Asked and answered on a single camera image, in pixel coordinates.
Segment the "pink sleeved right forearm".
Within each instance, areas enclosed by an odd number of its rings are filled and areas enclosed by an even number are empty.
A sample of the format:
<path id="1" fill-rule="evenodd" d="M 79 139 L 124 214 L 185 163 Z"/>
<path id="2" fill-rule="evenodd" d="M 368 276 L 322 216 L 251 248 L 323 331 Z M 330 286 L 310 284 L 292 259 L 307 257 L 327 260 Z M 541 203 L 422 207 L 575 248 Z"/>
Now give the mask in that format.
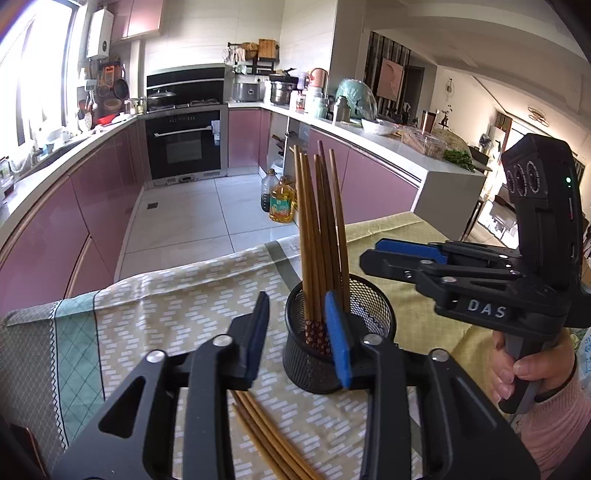
<path id="1" fill-rule="evenodd" d="M 560 389 L 544 394 L 524 416 L 521 440 L 541 479 L 590 478 L 590 397 L 577 366 Z"/>

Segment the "right hand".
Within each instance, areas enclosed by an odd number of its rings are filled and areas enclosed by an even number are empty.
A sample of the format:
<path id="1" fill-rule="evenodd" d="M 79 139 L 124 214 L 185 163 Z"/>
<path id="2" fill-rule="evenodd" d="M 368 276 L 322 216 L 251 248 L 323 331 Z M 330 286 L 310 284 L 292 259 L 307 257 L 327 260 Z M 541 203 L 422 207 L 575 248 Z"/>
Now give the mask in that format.
<path id="1" fill-rule="evenodd" d="M 520 360 L 514 360 L 506 352 L 503 333 L 494 331 L 492 339 L 487 386 L 494 402 L 509 399 L 517 379 L 540 381 L 539 394 L 545 394 L 562 387 L 571 377 L 575 353 L 568 329 L 562 330 L 554 347 Z"/>

